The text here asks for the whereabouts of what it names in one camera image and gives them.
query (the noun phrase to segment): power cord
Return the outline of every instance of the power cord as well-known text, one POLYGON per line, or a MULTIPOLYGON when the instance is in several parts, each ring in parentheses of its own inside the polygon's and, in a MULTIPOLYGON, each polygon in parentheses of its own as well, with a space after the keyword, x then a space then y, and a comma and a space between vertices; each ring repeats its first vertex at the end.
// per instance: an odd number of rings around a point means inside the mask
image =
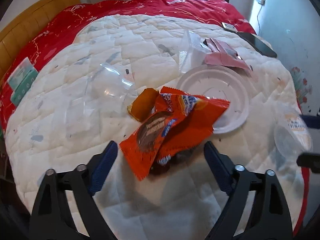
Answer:
POLYGON ((260 14, 260 12, 261 12, 262 6, 263 6, 263 5, 261 5, 261 7, 260 7, 260 10, 259 10, 259 12, 258 12, 258 14, 257 14, 257 21, 258 21, 258 25, 259 25, 259 32, 258 32, 258 36, 260 35, 260 22, 259 22, 259 14, 260 14))

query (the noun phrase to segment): candy wrapper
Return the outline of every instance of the candy wrapper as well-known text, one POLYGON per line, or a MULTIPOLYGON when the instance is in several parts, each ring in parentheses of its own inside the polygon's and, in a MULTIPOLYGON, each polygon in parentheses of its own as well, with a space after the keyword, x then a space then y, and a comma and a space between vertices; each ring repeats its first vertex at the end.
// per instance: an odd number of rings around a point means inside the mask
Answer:
POLYGON ((162 88, 155 101, 155 112, 120 143, 133 173, 142 180, 153 163, 165 166, 177 152, 198 145, 213 132, 213 123, 229 104, 223 99, 162 88))

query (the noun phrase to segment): black phone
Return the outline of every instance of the black phone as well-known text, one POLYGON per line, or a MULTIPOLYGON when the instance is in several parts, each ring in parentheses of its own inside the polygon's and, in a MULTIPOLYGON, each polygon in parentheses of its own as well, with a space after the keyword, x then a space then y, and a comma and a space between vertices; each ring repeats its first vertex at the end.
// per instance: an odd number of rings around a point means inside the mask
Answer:
POLYGON ((236 34, 238 34, 242 39, 247 41, 261 55, 267 57, 278 57, 278 55, 272 49, 270 49, 266 44, 264 44, 261 40, 259 40, 251 33, 238 32, 236 34))

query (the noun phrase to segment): bed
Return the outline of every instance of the bed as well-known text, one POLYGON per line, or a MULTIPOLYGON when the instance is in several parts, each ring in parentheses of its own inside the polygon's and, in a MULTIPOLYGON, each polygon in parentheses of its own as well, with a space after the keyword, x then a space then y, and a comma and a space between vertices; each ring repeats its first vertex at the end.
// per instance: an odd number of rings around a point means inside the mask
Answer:
MULTIPOLYGON (((224 0, 41 0, 14 19, 1 33, 1 125, 17 192, 31 212, 44 172, 69 171, 100 153, 110 140, 120 143, 139 123, 129 117, 110 118, 93 111, 95 132, 66 136, 65 112, 70 100, 101 63, 130 69, 138 89, 175 87, 180 75, 175 53, 184 30, 227 42, 254 69, 244 75, 250 113, 239 129, 208 138, 218 150, 250 171, 276 171, 289 205, 295 231, 302 223, 308 195, 308 171, 283 159, 275 149, 273 127, 278 102, 298 109, 290 73, 277 59, 257 53, 236 34, 254 30, 224 0), (6 80, 25 57, 39 71, 16 108, 6 80)), ((227 201, 199 146, 192 158, 160 177, 139 182, 121 151, 101 192, 94 197, 118 239, 204 239, 227 201)), ((245 228, 254 195, 238 227, 245 228)), ((78 230, 86 233, 72 195, 68 195, 78 230)))

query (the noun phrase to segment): printed label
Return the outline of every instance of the printed label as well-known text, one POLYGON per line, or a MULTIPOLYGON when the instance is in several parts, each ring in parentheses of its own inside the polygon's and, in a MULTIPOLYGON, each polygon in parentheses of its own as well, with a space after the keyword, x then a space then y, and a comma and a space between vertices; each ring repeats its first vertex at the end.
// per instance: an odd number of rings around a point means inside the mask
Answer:
POLYGON ((301 143, 303 149, 309 151, 311 149, 311 136, 309 135, 308 128, 305 126, 303 120, 293 113, 285 114, 284 117, 296 139, 301 143))

